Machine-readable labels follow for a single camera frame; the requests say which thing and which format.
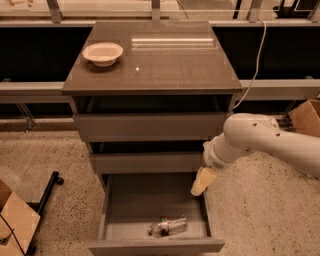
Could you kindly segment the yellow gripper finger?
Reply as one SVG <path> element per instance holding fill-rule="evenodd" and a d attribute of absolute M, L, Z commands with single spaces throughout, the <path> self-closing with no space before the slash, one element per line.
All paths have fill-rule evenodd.
<path fill-rule="evenodd" d="M 200 196 L 216 179 L 217 172 L 209 167 L 201 167 L 197 174 L 196 179 L 193 182 L 191 188 L 191 194 L 193 196 Z"/>

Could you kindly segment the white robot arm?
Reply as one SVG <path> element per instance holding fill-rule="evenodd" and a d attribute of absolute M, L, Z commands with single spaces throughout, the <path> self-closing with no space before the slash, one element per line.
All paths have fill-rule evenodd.
<path fill-rule="evenodd" d="M 219 170 L 255 151 L 272 155 L 299 169 L 320 177 L 320 138 L 281 130 L 270 116 L 238 113 L 227 118 L 223 132 L 203 144 L 203 162 L 191 188 L 201 195 L 215 180 Z"/>

